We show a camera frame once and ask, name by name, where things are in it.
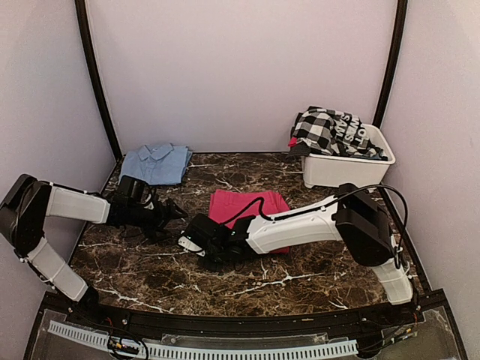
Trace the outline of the dark blue garment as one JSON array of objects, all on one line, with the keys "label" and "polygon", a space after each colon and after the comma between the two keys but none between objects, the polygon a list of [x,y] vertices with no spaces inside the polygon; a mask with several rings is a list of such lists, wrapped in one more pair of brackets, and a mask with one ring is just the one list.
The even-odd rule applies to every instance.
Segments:
[{"label": "dark blue garment", "polygon": [[375,152],[370,159],[372,161],[389,161],[389,157],[385,154],[385,152],[381,149],[378,152]]}]

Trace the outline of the pink trousers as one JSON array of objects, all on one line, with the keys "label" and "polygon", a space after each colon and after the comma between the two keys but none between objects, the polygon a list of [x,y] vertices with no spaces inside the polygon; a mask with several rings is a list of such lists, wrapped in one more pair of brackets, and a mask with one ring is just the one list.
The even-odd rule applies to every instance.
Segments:
[{"label": "pink trousers", "polygon": [[290,207],[284,198],[274,191],[259,193],[236,193],[227,190],[216,190],[210,198],[208,216],[218,223],[229,220],[256,198],[264,199],[262,211],[265,215],[287,212]]}]

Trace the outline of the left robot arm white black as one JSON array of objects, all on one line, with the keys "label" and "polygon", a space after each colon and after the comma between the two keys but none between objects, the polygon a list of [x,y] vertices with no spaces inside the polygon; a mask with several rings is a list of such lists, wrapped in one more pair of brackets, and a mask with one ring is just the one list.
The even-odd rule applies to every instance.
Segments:
[{"label": "left robot arm white black", "polygon": [[146,182],[128,175],[104,196],[22,174],[1,201],[1,234],[43,282],[77,304],[80,319],[98,327],[106,320],[106,311],[98,304],[98,291],[50,244],[48,220],[136,227],[148,240],[158,242],[170,221],[187,215],[172,199],[159,200]]}]

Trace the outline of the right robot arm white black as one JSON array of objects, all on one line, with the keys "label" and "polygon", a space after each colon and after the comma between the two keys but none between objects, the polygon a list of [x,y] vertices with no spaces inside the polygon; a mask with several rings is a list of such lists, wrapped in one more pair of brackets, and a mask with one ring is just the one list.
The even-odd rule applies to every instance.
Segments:
[{"label": "right robot arm white black", "polygon": [[390,303],[382,318],[397,326],[411,314],[413,285],[401,261],[402,247],[395,241],[389,216],[366,187],[343,184],[335,195],[277,214],[263,211],[261,197],[252,203],[258,207],[257,215],[232,216],[232,227],[212,223],[213,233],[202,245],[206,258],[225,263],[281,248],[342,241],[355,262],[371,269],[385,290]]}]

